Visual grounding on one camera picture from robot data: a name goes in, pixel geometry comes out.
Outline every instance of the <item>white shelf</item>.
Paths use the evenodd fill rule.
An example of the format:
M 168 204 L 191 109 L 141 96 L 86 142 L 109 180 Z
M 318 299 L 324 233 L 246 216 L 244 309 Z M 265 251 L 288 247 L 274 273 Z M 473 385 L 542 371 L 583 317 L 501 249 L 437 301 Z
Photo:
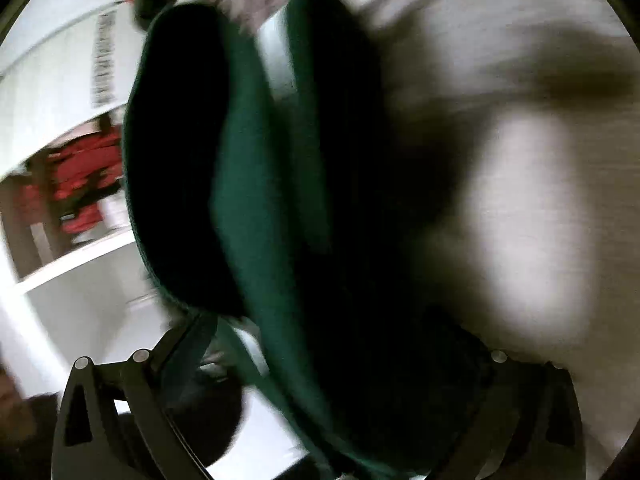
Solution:
M 40 269 L 32 272 L 21 282 L 16 283 L 15 290 L 18 294 L 26 294 L 37 286 L 69 272 L 71 269 L 81 266 L 91 260 L 95 260 L 104 254 L 135 242 L 131 228 L 122 228 L 110 233 L 99 240 L 77 248 L 57 260 L 52 261 Z

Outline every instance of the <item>silver screw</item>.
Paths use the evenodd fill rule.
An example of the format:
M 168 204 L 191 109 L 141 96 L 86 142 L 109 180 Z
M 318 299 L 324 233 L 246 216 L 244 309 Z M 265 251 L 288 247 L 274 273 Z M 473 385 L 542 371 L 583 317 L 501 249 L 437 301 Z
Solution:
M 82 370 L 83 368 L 87 368 L 88 365 L 89 365 L 89 359 L 86 358 L 86 357 L 79 357 L 78 359 L 76 359 L 76 363 L 74 364 L 74 366 L 78 370 Z
M 508 359 L 508 357 L 507 354 L 505 354 L 502 350 L 494 350 L 493 352 L 491 352 L 491 359 L 493 359 L 496 363 L 503 363 Z
M 143 363 L 149 359 L 149 350 L 141 348 L 133 352 L 133 360 L 137 363 Z

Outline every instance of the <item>shelf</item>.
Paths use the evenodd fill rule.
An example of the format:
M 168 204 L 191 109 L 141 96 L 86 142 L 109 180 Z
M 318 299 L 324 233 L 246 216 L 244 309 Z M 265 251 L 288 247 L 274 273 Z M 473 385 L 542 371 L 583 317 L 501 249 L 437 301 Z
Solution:
M 64 256 L 60 256 L 57 260 L 32 272 L 21 282 L 16 283 L 15 290 L 18 294 L 26 294 L 30 290 L 53 280 L 65 272 L 69 272 L 82 264 L 134 242 L 135 238 L 130 227 L 118 229 L 99 240 L 95 240 Z

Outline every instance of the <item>green felt fabric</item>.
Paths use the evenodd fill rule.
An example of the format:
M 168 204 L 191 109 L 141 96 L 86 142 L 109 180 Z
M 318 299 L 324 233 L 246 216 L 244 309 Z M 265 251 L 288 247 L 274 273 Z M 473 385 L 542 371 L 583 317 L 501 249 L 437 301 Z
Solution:
M 218 330 L 325 472 L 426 473 L 476 409 L 488 354 L 411 293 L 372 45 L 339 0 L 291 0 L 286 19 L 287 128 L 233 25 L 193 5 L 153 22 L 124 125 L 136 240 L 173 298 L 260 327 L 266 377 Z

